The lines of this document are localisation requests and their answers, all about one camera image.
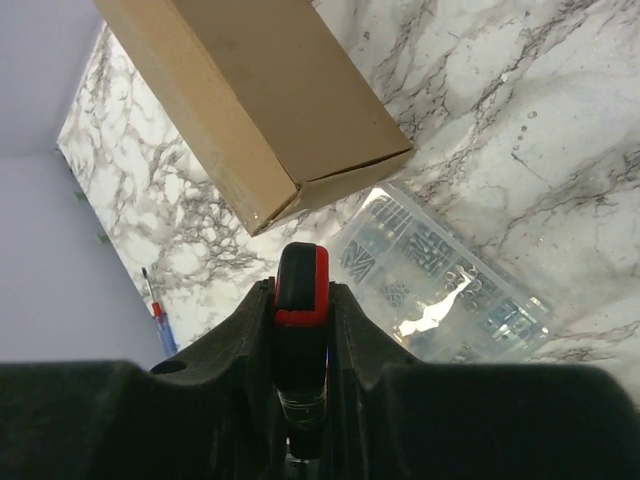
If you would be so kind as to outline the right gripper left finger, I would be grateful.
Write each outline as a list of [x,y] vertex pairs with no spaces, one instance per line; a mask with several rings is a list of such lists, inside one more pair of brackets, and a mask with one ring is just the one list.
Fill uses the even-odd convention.
[[150,370],[128,361],[5,364],[5,479],[280,479],[272,280]]

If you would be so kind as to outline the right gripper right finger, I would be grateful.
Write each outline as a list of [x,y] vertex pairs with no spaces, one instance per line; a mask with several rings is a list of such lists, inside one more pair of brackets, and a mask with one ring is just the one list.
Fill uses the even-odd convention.
[[323,479],[635,479],[639,417],[605,371],[426,363],[330,290]]

